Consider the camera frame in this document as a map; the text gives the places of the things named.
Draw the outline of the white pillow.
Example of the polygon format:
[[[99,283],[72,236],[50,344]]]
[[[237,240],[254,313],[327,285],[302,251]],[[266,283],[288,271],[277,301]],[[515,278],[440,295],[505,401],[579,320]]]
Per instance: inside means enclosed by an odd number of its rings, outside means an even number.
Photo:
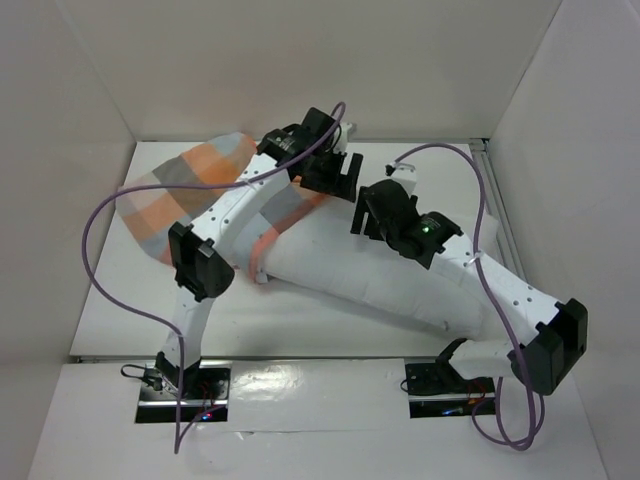
[[[344,200],[323,201],[267,248],[265,273],[368,308],[398,328],[479,336],[481,302],[386,243],[351,234],[353,210]]]

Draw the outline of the checkered orange grey pillowcase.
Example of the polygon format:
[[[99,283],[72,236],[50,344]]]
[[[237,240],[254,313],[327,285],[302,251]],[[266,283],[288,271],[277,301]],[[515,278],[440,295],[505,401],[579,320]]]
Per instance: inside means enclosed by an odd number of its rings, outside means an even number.
[[[199,144],[130,182],[127,186],[163,187],[129,193],[116,200],[116,211],[141,249],[171,265],[168,231],[176,222],[189,224],[224,193],[220,190],[168,189],[176,184],[233,183],[256,153],[256,143],[234,132]],[[251,281],[265,283],[264,258],[278,237],[311,213],[327,197],[302,188],[297,179],[254,216],[234,244],[235,266]]]

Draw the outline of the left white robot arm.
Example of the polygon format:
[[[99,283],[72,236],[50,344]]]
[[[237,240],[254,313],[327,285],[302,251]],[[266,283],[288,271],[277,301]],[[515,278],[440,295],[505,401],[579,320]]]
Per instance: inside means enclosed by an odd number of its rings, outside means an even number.
[[[303,194],[355,201],[363,158],[346,152],[354,130],[338,114],[310,108],[301,123],[262,138],[235,187],[188,224],[169,229],[177,297],[155,368],[172,397],[184,399],[196,390],[213,303],[237,269],[265,280],[259,249],[312,208]]]

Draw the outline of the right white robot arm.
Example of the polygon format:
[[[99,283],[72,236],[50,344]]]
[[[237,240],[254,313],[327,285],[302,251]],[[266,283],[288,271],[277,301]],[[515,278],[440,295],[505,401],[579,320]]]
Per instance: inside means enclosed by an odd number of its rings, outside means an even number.
[[[440,387],[457,392],[477,377],[515,377],[535,393],[551,395],[586,351],[586,307],[535,289],[477,250],[448,217],[421,214],[416,203],[391,179],[363,187],[351,231],[384,241],[506,317],[507,341],[458,339],[440,354]]]

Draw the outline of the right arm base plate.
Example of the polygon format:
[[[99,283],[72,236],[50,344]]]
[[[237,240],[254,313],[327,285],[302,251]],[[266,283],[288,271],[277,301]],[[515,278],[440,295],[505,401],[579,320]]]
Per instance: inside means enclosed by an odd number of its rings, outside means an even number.
[[[411,419],[494,416],[496,386],[491,378],[465,380],[435,358],[409,357],[399,388],[407,395]]]

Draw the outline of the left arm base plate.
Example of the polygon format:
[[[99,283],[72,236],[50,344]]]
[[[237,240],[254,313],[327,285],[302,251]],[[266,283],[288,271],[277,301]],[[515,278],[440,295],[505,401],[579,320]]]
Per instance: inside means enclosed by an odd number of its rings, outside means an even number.
[[[175,420],[177,390],[151,364],[125,364],[120,375],[140,383],[136,423],[160,424]],[[203,423],[226,422],[230,380],[229,364],[205,365],[195,382],[183,393],[181,422],[188,423],[193,419]]]

